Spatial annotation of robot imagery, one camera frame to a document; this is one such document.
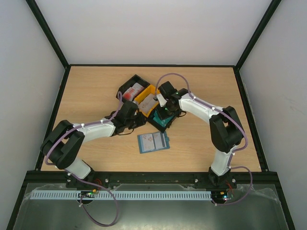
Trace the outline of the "yellow bin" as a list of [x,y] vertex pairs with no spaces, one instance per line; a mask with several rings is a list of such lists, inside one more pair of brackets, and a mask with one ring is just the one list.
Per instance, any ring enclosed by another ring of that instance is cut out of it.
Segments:
[[133,100],[140,110],[140,112],[145,116],[149,117],[150,113],[154,108],[157,107],[158,101],[155,100],[155,86],[150,84],[141,93],[139,93]]

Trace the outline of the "white floral card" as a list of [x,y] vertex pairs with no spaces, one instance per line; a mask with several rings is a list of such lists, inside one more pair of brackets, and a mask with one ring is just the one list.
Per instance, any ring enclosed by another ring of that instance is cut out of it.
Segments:
[[154,150],[153,135],[152,134],[141,135],[141,146],[142,146],[142,151]]

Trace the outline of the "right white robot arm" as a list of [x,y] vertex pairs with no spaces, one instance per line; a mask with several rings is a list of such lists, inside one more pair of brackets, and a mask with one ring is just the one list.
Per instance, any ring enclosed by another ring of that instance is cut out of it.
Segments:
[[188,112],[209,125],[216,151],[208,171],[208,180],[213,187],[221,187],[229,177],[235,151],[242,139],[246,138],[236,110],[231,106],[222,108],[210,104],[185,88],[178,91],[169,81],[163,83],[158,90],[156,98],[162,118],[175,112]]

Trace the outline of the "black bin with teal cards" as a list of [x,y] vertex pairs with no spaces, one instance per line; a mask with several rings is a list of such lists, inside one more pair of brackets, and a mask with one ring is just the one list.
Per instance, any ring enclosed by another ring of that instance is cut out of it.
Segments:
[[155,108],[151,111],[147,122],[149,122],[152,126],[154,126],[157,130],[164,133],[168,128],[171,127],[172,123],[176,119],[176,116],[171,116],[166,119],[161,119],[158,115],[158,110]]

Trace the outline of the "black bin with red cards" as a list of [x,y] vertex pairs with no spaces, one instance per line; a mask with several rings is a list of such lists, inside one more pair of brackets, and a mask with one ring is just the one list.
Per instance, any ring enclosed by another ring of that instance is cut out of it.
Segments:
[[121,92],[122,95],[122,102],[132,102],[136,98],[136,96],[138,96],[142,91],[144,91],[149,85],[149,82],[147,82],[137,74],[133,75],[118,89],[118,92]]

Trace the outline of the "blue card holder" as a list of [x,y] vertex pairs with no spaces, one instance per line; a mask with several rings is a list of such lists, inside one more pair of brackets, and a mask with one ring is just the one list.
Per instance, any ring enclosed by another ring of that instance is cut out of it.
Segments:
[[170,149],[166,132],[153,132],[137,136],[140,154]]

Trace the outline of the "teal card stack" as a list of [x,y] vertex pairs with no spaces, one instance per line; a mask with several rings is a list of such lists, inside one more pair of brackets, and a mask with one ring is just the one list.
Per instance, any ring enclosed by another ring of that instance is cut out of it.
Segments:
[[166,119],[160,119],[157,111],[155,111],[154,114],[153,114],[153,121],[156,122],[158,125],[160,125],[162,127],[166,127],[171,119],[172,119],[172,117],[169,117],[169,118],[166,118]]

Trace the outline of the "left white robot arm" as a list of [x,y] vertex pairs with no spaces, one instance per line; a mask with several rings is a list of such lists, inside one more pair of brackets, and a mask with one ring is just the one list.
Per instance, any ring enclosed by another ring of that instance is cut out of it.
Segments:
[[93,169],[77,157],[83,143],[117,136],[125,129],[134,130],[145,123],[146,118],[138,106],[126,101],[118,110],[98,121],[86,124],[60,121],[44,140],[40,150],[45,155],[46,164],[54,165],[79,179],[85,179]]

